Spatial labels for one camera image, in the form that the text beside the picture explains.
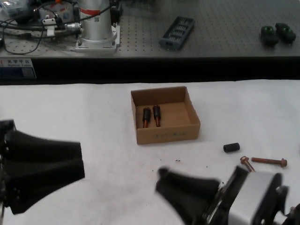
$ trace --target copper bolt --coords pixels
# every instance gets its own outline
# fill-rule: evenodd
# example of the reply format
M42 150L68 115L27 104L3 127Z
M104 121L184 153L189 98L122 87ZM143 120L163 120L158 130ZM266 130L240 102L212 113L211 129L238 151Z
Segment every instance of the copper bolt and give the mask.
M148 120L144 120L144 126L143 128L148 128Z
M287 161L284 158L282 158L281 160L274 160L268 158L251 158L251 161L256 163L275 164L275 165L280 165L281 167L287 166Z
M154 119L156 122L156 126L160 127L161 115L160 115L160 106L159 105L153 106L153 116L154 116Z
M245 164L250 172L256 172L252 165L249 163L248 157L243 156L242 158L240 158L240 163Z
M151 117L151 109L146 107L143 109L142 121L143 121L143 128L148 128L148 124Z
M160 119L158 116L155 118L155 122L156 122L156 126L160 127Z

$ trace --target metal mount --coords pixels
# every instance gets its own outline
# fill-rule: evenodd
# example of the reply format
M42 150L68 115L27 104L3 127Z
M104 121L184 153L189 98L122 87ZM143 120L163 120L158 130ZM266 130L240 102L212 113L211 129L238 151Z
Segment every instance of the metal mount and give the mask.
M112 37L101 41L91 41L79 36L76 43L76 51L111 51L116 50L120 45L120 26L112 26Z

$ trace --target silver cylinder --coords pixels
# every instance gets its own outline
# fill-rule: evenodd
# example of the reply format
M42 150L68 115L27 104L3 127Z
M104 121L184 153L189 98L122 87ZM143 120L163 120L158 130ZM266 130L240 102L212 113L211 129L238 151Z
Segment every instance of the silver cylinder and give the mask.
M110 6L109 0L78 0L80 17L94 15ZM110 10L101 13L91 19L84 20L82 23L82 39L88 42L111 41L114 35L112 32Z

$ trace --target open cardboard box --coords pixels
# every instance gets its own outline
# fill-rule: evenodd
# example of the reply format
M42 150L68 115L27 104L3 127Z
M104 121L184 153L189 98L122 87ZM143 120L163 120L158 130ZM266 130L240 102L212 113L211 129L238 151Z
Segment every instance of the open cardboard box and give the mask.
M186 87L131 91L131 105L138 144L164 143L197 139L200 120ZM156 127L153 106L159 105L161 127ZM148 128L143 128L143 109L151 109Z

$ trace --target black cylinder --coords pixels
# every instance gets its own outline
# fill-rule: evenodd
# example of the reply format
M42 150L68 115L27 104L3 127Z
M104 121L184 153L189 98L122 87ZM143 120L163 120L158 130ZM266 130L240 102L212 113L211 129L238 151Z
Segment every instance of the black cylinder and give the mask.
M226 144L223 146L224 152L233 152L240 150L240 144L239 143L232 143L232 144Z
M156 119L156 117L161 118L160 116L160 106L159 105L155 105L153 106L153 116Z
M150 121L150 116L151 116L151 109L150 108L144 108L143 115L142 115L143 122L145 120Z

